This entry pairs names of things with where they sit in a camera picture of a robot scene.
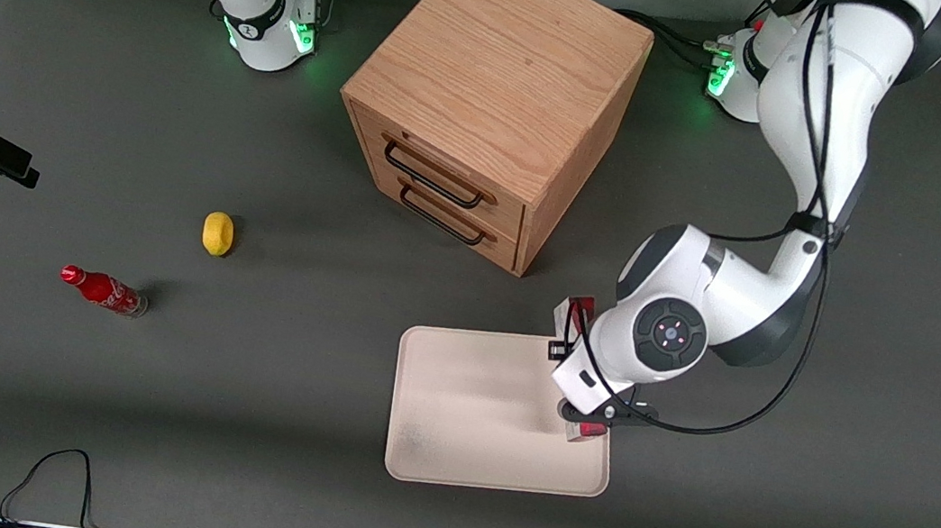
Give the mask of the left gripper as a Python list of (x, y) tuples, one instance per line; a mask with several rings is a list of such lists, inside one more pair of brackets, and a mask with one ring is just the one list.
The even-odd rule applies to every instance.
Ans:
[(630, 380), (599, 373), (587, 350), (575, 349), (570, 354), (571, 348), (569, 341), (550, 341), (548, 360), (562, 361), (551, 375), (564, 396), (560, 417), (569, 423), (612, 427), (620, 416), (611, 403), (612, 395), (630, 388)]

